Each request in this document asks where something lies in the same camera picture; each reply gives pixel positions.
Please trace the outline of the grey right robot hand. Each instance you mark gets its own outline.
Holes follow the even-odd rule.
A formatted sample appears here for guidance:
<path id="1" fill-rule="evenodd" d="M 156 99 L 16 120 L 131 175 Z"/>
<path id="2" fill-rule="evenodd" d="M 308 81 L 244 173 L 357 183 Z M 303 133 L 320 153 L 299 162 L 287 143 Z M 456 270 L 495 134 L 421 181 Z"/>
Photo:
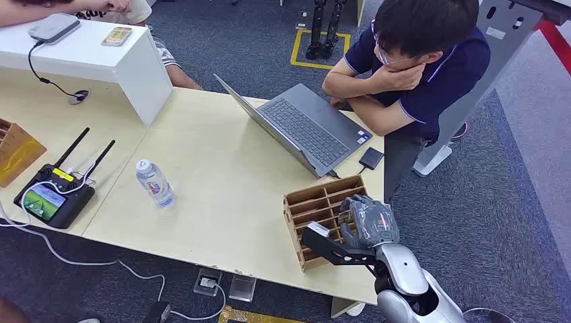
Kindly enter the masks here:
<path id="1" fill-rule="evenodd" d="M 345 198 L 339 211 L 339 219 L 353 219 L 355 224 L 354 230 L 346 221 L 339 224 L 341 235 L 351 248 L 365 250 L 381 244 L 399 243 L 399 228 L 389 204 L 355 194 Z"/>

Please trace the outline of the person's right hand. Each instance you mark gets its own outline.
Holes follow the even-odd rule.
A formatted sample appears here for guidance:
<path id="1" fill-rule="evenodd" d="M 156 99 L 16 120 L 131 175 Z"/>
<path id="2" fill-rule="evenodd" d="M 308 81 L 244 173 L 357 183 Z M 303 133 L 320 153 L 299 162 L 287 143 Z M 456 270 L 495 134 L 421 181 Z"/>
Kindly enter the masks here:
<path id="1" fill-rule="evenodd" d="M 377 94 L 411 90 L 420 83 L 424 69 L 425 64 L 419 64 L 402 71 L 383 66 L 367 78 L 367 91 L 371 94 Z"/>

